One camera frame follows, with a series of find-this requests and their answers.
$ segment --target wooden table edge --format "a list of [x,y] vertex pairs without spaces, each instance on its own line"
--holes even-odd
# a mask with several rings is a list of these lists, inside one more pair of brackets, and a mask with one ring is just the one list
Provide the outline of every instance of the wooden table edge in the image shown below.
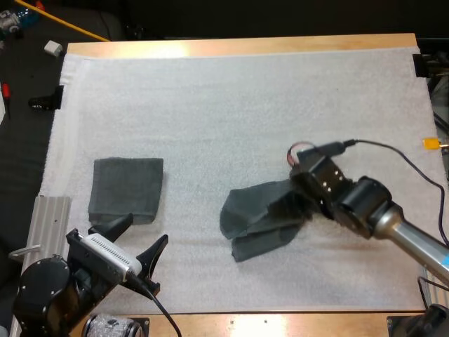
[[362,34],[170,41],[118,41],[69,44],[69,54],[92,58],[182,58],[224,55],[349,51],[416,47],[414,34]]

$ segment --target crumpled gray cloth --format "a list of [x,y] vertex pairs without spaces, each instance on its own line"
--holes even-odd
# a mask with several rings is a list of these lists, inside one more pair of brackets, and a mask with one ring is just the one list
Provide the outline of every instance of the crumpled gray cloth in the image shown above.
[[159,207],[162,176],[159,158],[95,160],[89,221],[97,225],[132,213],[133,223],[151,223]]
[[264,183],[229,193],[220,230],[232,239],[232,255],[240,262],[288,244],[314,210],[290,180]]

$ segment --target table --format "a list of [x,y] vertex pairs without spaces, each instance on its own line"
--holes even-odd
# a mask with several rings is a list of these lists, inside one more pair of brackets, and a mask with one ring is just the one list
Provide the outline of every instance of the table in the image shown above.
[[[279,37],[260,39],[126,41],[70,44],[67,52],[94,58],[181,58],[219,55],[341,51],[416,46],[414,34]],[[301,312],[173,315],[183,336],[387,337],[387,316],[417,312]],[[174,336],[162,315],[150,315],[150,334]],[[82,325],[72,333],[81,335]]]

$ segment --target gray cloth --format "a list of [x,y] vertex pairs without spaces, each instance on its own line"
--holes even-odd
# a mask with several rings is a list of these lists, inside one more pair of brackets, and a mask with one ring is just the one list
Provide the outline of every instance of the gray cloth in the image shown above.
[[232,190],[220,214],[220,230],[232,241],[236,262],[285,246],[314,207],[289,180]]
[[134,223],[156,217],[162,188],[162,159],[97,159],[89,202],[93,225],[132,213]]
[[232,256],[236,262],[248,260],[258,255],[290,243],[300,231],[301,225],[289,225],[268,232],[250,234],[232,240]]

